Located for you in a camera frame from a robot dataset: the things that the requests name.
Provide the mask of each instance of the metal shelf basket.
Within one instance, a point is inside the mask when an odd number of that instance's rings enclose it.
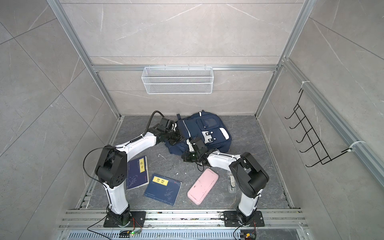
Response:
[[[212,67],[145,67],[141,76],[148,94],[212,93]]]

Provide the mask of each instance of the white zip tie on floor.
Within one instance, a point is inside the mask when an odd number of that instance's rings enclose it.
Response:
[[[303,88],[304,83],[308,83],[308,82],[310,82],[310,81],[302,81],[302,82],[301,82],[301,87],[300,87],[300,88]]]
[[[355,145],[356,143],[359,143],[359,142],[366,143],[365,141],[356,141],[356,142],[352,143],[352,144],[349,146],[349,149],[347,150],[347,152],[352,152],[352,147],[353,147],[353,145]]]

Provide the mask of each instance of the book cover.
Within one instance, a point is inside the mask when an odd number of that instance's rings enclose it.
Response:
[[[147,157],[139,157],[127,162],[127,190],[148,184]]]
[[[144,192],[144,196],[174,206],[180,188],[180,181],[159,174],[153,174]]]

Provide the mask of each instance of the wall hook rack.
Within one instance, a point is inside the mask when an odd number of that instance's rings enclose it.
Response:
[[[318,164],[318,163],[321,163],[322,165],[324,165],[324,164],[327,164],[327,163],[331,162],[332,160],[334,160],[334,159],[340,157],[341,155],[350,152],[350,151],[352,150],[352,146],[350,146],[349,148],[347,148],[347,149],[341,151],[341,154],[339,154],[338,156],[336,156],[336,157],[334,157],[334,158],[331,158],[331,156],[328,154],[327,150],[325,149],[323,143],[321,142],[319,136],[317,135],[316,131],[314,130],[314,128],[313,128],[311,122],[309,121],[309,119],[307,118],[307,116],[305,115],[304,111],[302,110],[302,108],[301,108],[300,105],[299,105],[300,98],[301,98],[301,96],[303,95],[303,89],[302,89],[302,88],[300,89],[299,93],[300,93],[300,97],[299,97],[299,99],[298,99],[298,101],[297,101],[295,107],[293,108],[293,113],[291,114],[291,116],[290,116],[289,118],[286,118],[286,117],[284,117],[284,118],[285,118],[285,119],[290,119],[294,114],[297,116],[297,118],[300,120],[299,123],[296,124],[295,127],[290,127],[290,129],[295,129],[298,125],[301,124],[301,126],[303,127],[303,129],[304,129],[304,131],[305,131],[305,134],[304,134],[303,138],[302,138],[300,141],[297,141],[297,140],[296,140],[296,142],[297,142],[297,143],[301,143],[301,142],[304,140],[305,136],[308,136],[308,139],[309,139],[309,141],[310,141],[310,143],[311,143],[311,145],[312,145],[310,148],[308,148],[308,149],[305,150],[305,151],[301,151],[301,150],[299,150],[299,151],[302,152],[302,153],[304,153],[304,152],[309,151],[311,148],[313,148],[314,151],[315,151],[315,153],[316,153],[316,155],[317,155],[317,158],[319,159],[319,160],[318,160],[316,163],[314,163],[313,165],[310,165],[310,166],[305,165],[305,166],[306,166],[306,167],[313,167],[313,166],[315,166],[315,165]],[[301,119],[300,119],[299,115],[297,114],[297,110],[298,110],[298,109],[300,109],[300,111],[301,111],[301,112],[303,113],[303,115],[304,115],[304,117],[301,118]],[[304,119],[306,119],[306,120],[308,121],[309,125],[311,126],[308,130],[306,130],[306,128],[305,128],[304,125],[303,125],[303,120],[304,120]],[[315,143],[312,142],[310,136],[308,135],[308,133],[309,133],[310,131],[313,131],[314,134],[316,135],[316,137],[317,137],[317,142],[315,142]],[[327,154],[326,157],[324,157],[324,158],[322,158],[322,159],[320,158],[320,156],[319,156],[319,154],[318,154],[318,152],[317,152],[317,150],[316,150],[316,148],[315,148],[315,146],[316,146],[317,144],[321,144],[322,148],[324,149],[325,153]]]

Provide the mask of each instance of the backpack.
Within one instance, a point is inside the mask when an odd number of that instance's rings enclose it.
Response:
[[[208,149],[218,149],[220,152],[228,152],[232,137],[223,121],[216,114],[204,112],[195,113],[189,117],[181,118],[177,115],[176,121],[182,140],[171,145],[165,141],[169,153],[182,155],[186,151],[193,151],[189,138],[199,137]]]

